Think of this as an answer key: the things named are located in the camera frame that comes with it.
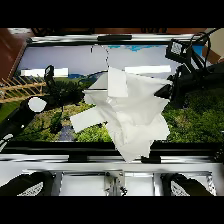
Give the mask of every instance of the display screen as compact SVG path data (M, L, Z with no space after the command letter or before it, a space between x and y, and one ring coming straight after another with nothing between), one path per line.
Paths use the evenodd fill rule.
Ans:
M165 45L28 47L14 78L20 80L18 77L21 76L24 80L22 84L25 82L32 84L34 81L32 76L41 83L44 70L53 65L56 86L60 91L69 93L78 85L79 89L88 88L97 80L101 71L108 69L108 65L120 70L124 70L125 67L169 65L171 72L166 74L168 77L175 74L180 64L165 58L166 47ZM202 46L195 46L194 49L202 55ZM80 84L79 81L90 74L95 75L88 79L88 82ZM31 90L36 95L48 93L46 86L39 86L36 89L32 87ZM20 90L22 93L20 96L24 96L24 99L27 96L26 91L30 93L30 90ZM1 103L0 122L19 107L21 101L11 99L10 102ZM195 92L189 94L186 101L182 109L174 109L168 104L162 112L170 129L170 135L165 142L221 142L224 131L224 90ZM62 114L60 107L38 114L13 141L112 142L104 123L75 133L70 117L91 107L94 105L86 104L80 99L76 104L64 106Z

